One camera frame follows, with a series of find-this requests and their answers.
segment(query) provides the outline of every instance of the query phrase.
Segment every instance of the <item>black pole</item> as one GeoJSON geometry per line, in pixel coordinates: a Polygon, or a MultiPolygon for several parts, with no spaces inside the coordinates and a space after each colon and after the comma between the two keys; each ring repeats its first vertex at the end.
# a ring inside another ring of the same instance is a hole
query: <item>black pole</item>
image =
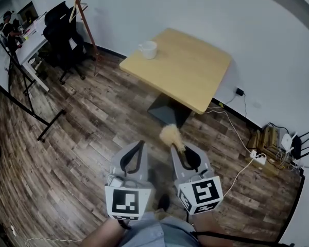
{"type": "Polygon", "coordinates": [[[39,135],[38,137],[38,141],[42,141],[45,142],[45,140],[42,138],[44,136],[44,134],[48,131],[48,129],[53,125],[53,123],[58,119],[58,117],[60,117],[61,114],[66,114],[65,110],[61,110],[59,111],[58,114],[56,114],[56,116],[53,118],[53,120],[51,120],[51,122],[49,123],[49,125],[46,127],[45,130],[43,130],[43,132],[39,135]]]}
{"type": "Polygon", "coordinates": [[[27,88],[27,85],[26,85],[26,79],[25,79],[25,76],[23,75],[23,80],[24,80],[24,85],[25,85],[25,90],[26,90],[26,95],[27,95],[27,99],[29,101],[29,104],[31,106],[31,111],[34,113],[34,109],[33,109],[33,106],[32,106],[32,102],[31,102],[31,99],[30,99],[30,95],[29,95],[29,91],[28,91],[28,88],[27,88]]]}
{"type": "Polygon", "coordinates": [[[260,244],[260,245],[265,245],[265,246],[281,246],[281,247],[288,246],[286,244],[276,243],[276,242],[272,242],[272,241],[259,241],[259,240],[253,240],[253,239],[249,239],[249,238],[226,235],[226,234],[221,234],[221,233],[214,233],[214,232],[191,232],[191,234],[195,237],[197,237],[199,235],[206,235],[206,236],[222,238],[222,239],[227,239],[227,240],[232,240],[232,241],[240,241],[240,242],[245,242],[245,243],[260,244]]]}
{"type": "Polygon", "coordinates": [[[19,63],[16,62],[16,60],[11,56],[11,54],[6,50],[5,46],[2,44],[1,40],[0,40],[0,45],[4,48],[5,52],[8,54],[8,56],[10,57],[10,60],[12,61],[12,63],[14,63],[14,65],[20,70],[20,72],[28,79],[28,81],[32,82],[32,80],[29,78],[29,76],[26,75],[26,73],[22,70],[21,66],[19,63]]]}
{"type": "Polygon", "coordinates": [[[24,105],[22,105],[19,101],[17,101],[14,97],[12,97],[9,93],[7,93],[7,91],[1,87],[0,85],[0,91],[9,99],[11,100],[13,103],[15,103],[18,107],[20,107],[21,109],[23,109],[25,112],[27,112],[29,115],[32,115],[35,119],[37,119],[38,121],[42,122],[45,125],[49,125],[48,122],[46,122],[44,119],[42,119],[41,117],[39,117],[38,115],[36,115],[33,111],[30,111],[28,108],[26,108],[24,105]]]}

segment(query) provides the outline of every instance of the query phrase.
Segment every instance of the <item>wooden table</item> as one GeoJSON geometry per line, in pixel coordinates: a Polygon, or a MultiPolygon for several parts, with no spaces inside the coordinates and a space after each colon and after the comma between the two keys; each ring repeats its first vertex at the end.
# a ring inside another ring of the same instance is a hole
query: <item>wooden table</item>
{"type": "Polygon", "coordinates": [[[149,113],[165,124],[182,126],[191,110],[206,111],[228,66],[231,56],[182,32],[165,29],[153,41],[158,45],[154,59],[136,50],[120,68],[163,94],[149,113]]]}

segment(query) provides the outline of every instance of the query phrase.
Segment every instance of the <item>desk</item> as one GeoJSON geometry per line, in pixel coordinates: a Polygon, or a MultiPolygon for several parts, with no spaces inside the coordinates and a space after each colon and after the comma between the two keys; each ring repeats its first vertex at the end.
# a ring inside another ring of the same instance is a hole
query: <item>desk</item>
{"type": "Polygon", "coordinates": [[[47,43],[47,39],[42,33],[36,31],[34,24],[30,25],[27,29],[30,29],[28,31],[28,40],[24,41],[22,47],[16,50],[17,59],[19,60],[20,65],[30,73],[34,80],[36,80],[36,82],[48,92],[49,88],[38,78],[36,71],[28,63],[29,59],[47,43]]]}
{"type": "Polygon", "coordinates": [[[171,28],[165,29],[153,41],[158,45],[154,59],[145,59],[136,50],[120,64],[120,68],[163,93],[151,105],[149,113],[165,124],[181,126],[190,109],[198,114],[206,111],[231,56],[171,28]]]}

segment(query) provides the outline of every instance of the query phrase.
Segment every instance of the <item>white desk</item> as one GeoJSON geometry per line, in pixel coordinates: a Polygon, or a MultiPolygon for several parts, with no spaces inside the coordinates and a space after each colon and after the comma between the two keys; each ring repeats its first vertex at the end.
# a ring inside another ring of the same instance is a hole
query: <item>white desk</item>
{"type": "Polygon", "coordinates": [[[32,34],[32,32],[35,31],[34,24],[30,25],[27,29],[30,29],[27,34],[28,39],[24,41],[21,48],[16,50],[17,59],[19,60],[20,65],[30,73],[34,80],[36,80],[36,82],[48,92],[49,88],[38,78],[35,69],[28,63],[29,59],[47,43],[47,39],[42,33],[37,31],[32,34]]]}

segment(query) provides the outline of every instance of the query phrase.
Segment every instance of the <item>table top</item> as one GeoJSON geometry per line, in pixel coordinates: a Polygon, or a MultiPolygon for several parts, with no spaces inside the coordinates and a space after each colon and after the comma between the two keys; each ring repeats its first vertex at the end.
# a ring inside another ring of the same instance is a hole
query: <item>table top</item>
{"type": "Polygon", "coordinates": [[[154,59],[139,50],[120,68],[198,114],[206,111],[229,66],[231,56],[192,36],[171,28],[153,41],[158,45],[154,59]]]}
{"type": "Polygon", "coordinates": [[[34,32],[35,28],[30,25],[27,29],[31,29],[28,32],[28,39],[23,42],[22,47],[16,50],[16,55],[19,60],[20,65],[28,61],[29,58],[33,56],[44,44],[46,44],[47,39],[43,34],[39,32],[34,32]]]}
{"type": "Polygon", "coordinates": [[[32,36],[32,33],[36,31],[36,26],[34,23],[29,25],[28,28],[25,29],[25,33],[22,35],[23,38],[28,39],[28,37],[32,36]]]}

